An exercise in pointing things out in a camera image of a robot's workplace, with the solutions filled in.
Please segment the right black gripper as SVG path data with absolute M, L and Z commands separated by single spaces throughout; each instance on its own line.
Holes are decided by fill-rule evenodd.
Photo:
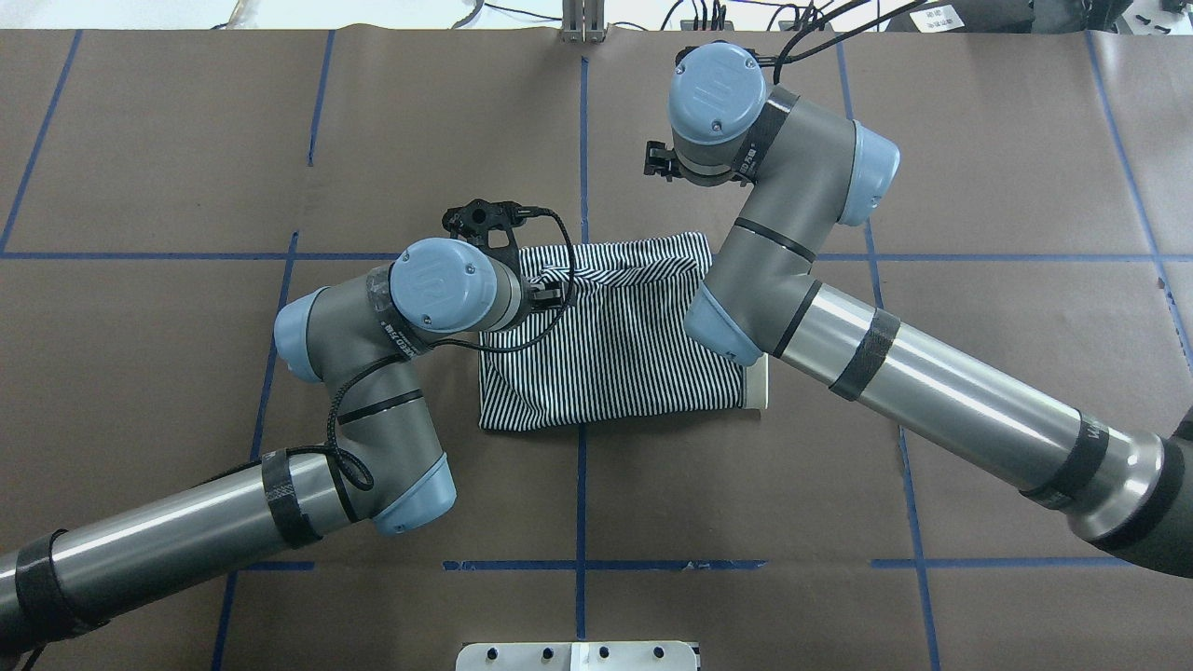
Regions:
M 681 178 L 678 154 L 665 142 L 647 141 L 642 173 L 644 177 L 661 177 L 667 181 Z

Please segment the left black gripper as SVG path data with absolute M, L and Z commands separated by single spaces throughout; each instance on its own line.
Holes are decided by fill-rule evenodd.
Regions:
M 513 275 L 511 284 L 513 296 L 519 298 L 519 310 L 563 310 L 565 281 L 526 281 L 523 273 L 514 230 L 531 218 L 550 218 L 565 234 L 565 224 L 554 210 L 484 199 L 449 209 L 441 226 L 450 238 L 466 241 Z

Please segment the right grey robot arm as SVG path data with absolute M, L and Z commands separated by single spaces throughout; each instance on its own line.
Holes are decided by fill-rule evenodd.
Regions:
M 865 224 L 889 191 L 897 144 L 725 41 L 676 55 L 667 113 L 645 174 L 752 187 L 684 318 L 691 340 L 787 363 L 1065 515 L 1092 547 L 1189 578 L 1188 418 L 1168 437 L 1115 429 L 812 273 L 832 229 Z

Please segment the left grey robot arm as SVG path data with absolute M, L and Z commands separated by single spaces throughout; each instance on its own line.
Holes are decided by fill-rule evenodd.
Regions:
M 472 201 L 444 213 L 444 238 L 282 308 L 278 357 L 329 398 L 322 441 L 4 555 L 4 667 L 33 666 L 48 644 L 350 524 L 396 535 L 446 515 L 457 490 L 414 361 L 438 347 L 488 352 L 464 333 L 515 328 L 537 310 L 562 318 L 571 240 L 563 281 L 525 281 L 519 265 L 513 230 L 540 217 L 565 230 L 544 207 Z

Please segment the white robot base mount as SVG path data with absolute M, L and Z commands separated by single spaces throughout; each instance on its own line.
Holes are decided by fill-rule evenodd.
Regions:
M 698 644 L 680 640 L 474 642 L 456 670 L 700 670 Z

